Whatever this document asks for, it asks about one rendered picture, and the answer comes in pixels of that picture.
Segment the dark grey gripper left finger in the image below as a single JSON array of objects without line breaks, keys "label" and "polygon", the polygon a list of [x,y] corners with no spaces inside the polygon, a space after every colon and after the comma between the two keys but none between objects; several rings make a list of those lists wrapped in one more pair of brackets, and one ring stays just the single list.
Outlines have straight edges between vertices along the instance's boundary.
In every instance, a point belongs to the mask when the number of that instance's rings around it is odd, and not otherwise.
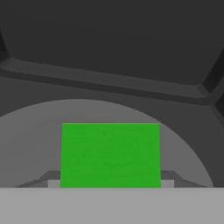
[{"label": "dark grey gripper left finger", "polygon": [[40,178],[18,185],[17,188],[46,188],[50,180],[60,180],[60,171],[47,171]]}]

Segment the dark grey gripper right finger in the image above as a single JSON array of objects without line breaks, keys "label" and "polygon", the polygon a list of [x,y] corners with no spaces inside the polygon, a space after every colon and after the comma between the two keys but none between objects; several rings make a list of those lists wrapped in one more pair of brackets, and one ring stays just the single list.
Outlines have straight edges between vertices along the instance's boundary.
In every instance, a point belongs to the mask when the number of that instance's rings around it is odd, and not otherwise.
[{"label": "dark grey gripper right finger", "polygon": [[190,180],[181,178],[175,171],[161,171],[162,188],[202,188]]}]

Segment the green sponge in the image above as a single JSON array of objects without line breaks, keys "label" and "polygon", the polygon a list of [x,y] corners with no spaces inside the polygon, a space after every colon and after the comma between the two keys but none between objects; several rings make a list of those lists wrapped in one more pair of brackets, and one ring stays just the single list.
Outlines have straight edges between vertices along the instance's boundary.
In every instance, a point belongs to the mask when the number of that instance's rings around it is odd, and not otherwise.
[{"label": "green sponge", "polygon": [[159,188],[160,125],[64,123],[60,164],[64,188]]}]

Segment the grey round microwave turntable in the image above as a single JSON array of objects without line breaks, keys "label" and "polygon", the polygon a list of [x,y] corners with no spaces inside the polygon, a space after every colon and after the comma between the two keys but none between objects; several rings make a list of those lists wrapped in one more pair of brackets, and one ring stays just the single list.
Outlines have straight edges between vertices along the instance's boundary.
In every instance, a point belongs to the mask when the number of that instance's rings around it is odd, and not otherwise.
[{"label": "grey round microwave turntable", "polygon": [[[0,117],[0,187],[20,186],[60,168],[62,123],[155,123],[155,117],[112,102],[48,101]],[[161,166],[211,187],[200,159],[180,136],[160,124]]]}]

